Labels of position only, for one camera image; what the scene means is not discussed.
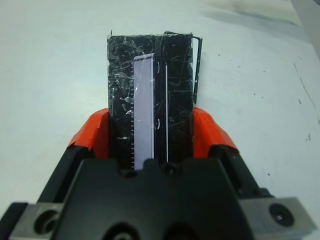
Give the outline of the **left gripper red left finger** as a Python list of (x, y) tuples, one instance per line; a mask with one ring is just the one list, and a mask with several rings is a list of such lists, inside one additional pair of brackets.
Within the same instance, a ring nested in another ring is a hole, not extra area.
[(93, 113), (72, 137), (40, 194), (38, 202), (62, 203), (82, 160), (108, 157), (109, 110), (103, 108)]

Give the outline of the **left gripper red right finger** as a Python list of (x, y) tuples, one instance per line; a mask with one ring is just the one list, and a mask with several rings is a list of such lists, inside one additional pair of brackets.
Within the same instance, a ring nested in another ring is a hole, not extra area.
[(193, 157), (220, 160), (227, 179), (240, 199), (272, 198), (266, 188), (260, 188), (237, 146), (201, 108), (193, 109)]

